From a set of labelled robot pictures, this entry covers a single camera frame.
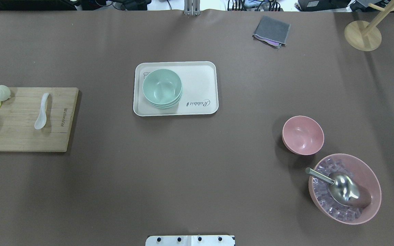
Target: metal ice scoop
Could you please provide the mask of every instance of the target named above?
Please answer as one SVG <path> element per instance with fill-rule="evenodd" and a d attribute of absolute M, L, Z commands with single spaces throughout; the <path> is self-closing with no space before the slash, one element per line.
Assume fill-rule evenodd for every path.
<path fill-rule="evenodd" d="M 311 168 L 306 168 L 305 172 L 328 183 L 329 193 L 341 205 L 365 208 L 372 201 L 372 196 L 366 188 L 357 185 L 345 173 L 335 172 L 327 177 Z"/>

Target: pink bowl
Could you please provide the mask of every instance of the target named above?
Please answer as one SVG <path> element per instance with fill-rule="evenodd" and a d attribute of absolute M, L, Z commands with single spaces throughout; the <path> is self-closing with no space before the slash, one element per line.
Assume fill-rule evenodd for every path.
<path fill-rule="evenodd" d="M 382 197 L 380 182 L 378 181 L 375 173 L 362 160 L 349 154 L 331 154 L 320 160 L 319 163 L 314 167 L 314 169 L 317 169 L 317 166 L 319 166 L 321 162 L 323 162 L 328 158 L 332 158 L 333 160 L 342 160 L 345 168 L 351 173 L 353 173 L 354 178 L 352 180 L 356 182 L 358 185 L 366 188 L 369 191 L 369 193 L 372 195 L 372 202 L 370 203 L 370 205 L 368 205 L 363 209 L 359 218 L 356 218 L 353 221 L 340 221 L 332 217 L 320 206 L 319 201 L 317 200 L 316 195 L 314 194 L 313 178 L 310 176 L 310 180 L 308 181 L 308 188 L 310 190 L 310 195 L 311 198 L 313 199 L 314 204 L 316 204 L 316 206 L 320 209 L 320 211 L 322 211 L 328 217 L 331 217 L 334 220 L 344 224 L 362 224 L 371 220 L 380 209 L 381 197 Z"/>
<path fill-rule="evenodd" d="M 323 146 L 325 136 L 320 125 L 310 117 L 298 115 L 289 118 L 282 129 L 285 146 L 295 154 L 316 154 Z"/>

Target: wooden cutting board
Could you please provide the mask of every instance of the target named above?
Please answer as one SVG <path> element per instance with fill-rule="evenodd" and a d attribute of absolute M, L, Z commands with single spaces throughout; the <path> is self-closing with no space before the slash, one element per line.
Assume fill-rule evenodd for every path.
<path fill-rule="evenodd" d="M 77 103 L 77 88 L 10 87 L 0 108 L 0 151 L 66 152 Z M 50 93 L 47 123 L 36 130 L 42 95 Z"/>

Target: gray cloth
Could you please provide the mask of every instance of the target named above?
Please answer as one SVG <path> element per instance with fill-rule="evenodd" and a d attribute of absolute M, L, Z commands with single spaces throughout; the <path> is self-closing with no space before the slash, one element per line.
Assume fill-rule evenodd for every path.
<path fill-rule="evenodd" d="M 291 24 L 263 16 L 253 33 L 253 37 L 280 48 L 282 44 L 287 45 L 286 41 L 290 27 Z"/>

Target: mint green bowl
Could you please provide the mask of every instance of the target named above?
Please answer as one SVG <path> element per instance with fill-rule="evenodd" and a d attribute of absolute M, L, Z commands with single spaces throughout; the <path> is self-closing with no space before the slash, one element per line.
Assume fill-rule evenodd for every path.
<path fill-rule="evenodd" d="M 155 107 L 174 105 L 182 96 L 182 89 L 180 77 L 168 69 L 149 73 L 142 84 L 145 98 Z"/>

